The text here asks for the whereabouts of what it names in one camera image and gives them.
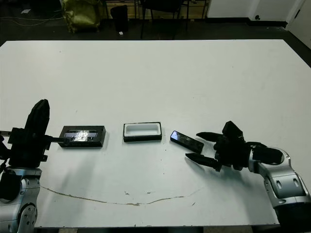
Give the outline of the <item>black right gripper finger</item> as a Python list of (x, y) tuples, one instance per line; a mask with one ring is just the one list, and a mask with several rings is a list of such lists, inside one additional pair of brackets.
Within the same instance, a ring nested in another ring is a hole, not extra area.
[(216, 159), (205, 157), (197, 153), (186, 153), (185, 156), (199, 165), (211, 167), (217, 172), (220, 172), (221, 170), (221, 163), (218, 162)]
[(200, 132), (200, 133), (197, 133), (196, 136), (204, 139), (205, 141), (213, 142), (213, 143), (218, 143), (220, 141), (223, 141), (224, 139), (224, 136), (222, 134), (212, 133), (212, 132)]

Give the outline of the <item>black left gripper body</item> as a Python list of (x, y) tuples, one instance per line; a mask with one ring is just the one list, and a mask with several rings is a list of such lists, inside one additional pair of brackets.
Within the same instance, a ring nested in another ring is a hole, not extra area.
[(37, 168), (47, 160), (51, 143), (69, 144), (68, 138), (40, 135), (32, 130), (13, 128), (0, 132), (0, 158), (11, 166)]

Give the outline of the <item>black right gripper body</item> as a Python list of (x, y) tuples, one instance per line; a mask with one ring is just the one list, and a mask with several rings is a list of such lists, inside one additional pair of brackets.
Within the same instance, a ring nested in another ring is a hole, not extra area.
[(213, 148), (215, 159), (223, 166), (232, 166), (235, 170), (248, 167), (251, 148), (243, 136), (227, 137), (221, 134)]

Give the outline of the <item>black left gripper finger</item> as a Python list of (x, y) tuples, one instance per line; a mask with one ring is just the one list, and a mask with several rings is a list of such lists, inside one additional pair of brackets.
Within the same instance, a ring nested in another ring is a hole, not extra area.
[(42, 100), (37, 102), (34, 107), (31, 109), (31, 112), (28, 115), (25, 129), (31, 130), (32, 132), (36, 134), (42, 134), (41, 125), (40, 125), (40, 106), (42, 104)]
[(46, 133), (48, 123), (50, 120), (50, 105), (47, 99), (43, 102), (43, 113), (42, 113), (42, 134)]

